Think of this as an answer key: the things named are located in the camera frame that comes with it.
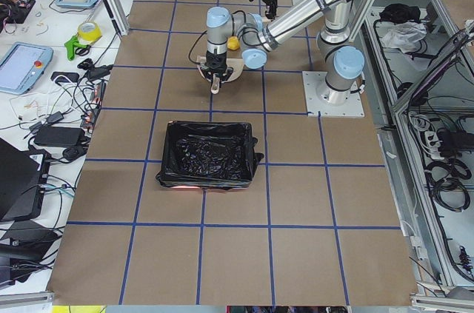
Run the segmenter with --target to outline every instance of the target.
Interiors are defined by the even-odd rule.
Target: black spring
[[[459,250],[461,251],[459,253],[459,261],[461,262],[462,268],[472,275],[473,265],[471,264],[471,257],[467,254],[466,248],[463,246],[460,246]]]

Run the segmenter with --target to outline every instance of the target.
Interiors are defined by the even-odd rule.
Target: black trash bag
[[[168,123],[161,171],[162,186],[203,189],[246,188],[264,157],[248,123]]]
[[[420,23],[420,9],[416,6],[407,6],[405,4],[389,4],[379,13],[380,19],[390,21],[395,24],[414,21]]]

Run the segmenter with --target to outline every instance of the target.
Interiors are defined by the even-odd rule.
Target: yellow tape roll
[[[85,41],[96,41],[102,37],[102,32],[95,22],[85,22],[79,25],[77,33]]]

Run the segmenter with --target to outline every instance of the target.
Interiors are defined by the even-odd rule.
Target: tiled surface
[[[301,71],[325,69],[322,20],[211,96],[187,54],[216,4],[263,13],[248,0],[135,1],[50,283],[58,302],[408,304],[414,279],[366,100],[364,119],[306,116]],[[192,58],[205,50],[204,37]],[[265,159],[249,189],[159,186],[176,120],[250,122]]]

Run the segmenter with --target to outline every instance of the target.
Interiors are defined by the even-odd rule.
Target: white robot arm
[[[266,26],[258,15],[243,11],[231,14],[223,7],[212,7],[207,12],[207,53],[200,66],[202,75],[213,85],[220,86],[229,80],[233,72],[226,62],[230,36],[238,37],[245,65],[258,69],[265,65],[267,53],[325,16],[318,45],[329,70],[326,84],[336,93],[346,92],[364,66],[362,54],[345,45],[350,34],[351,4],[352,0],[302,0]]]

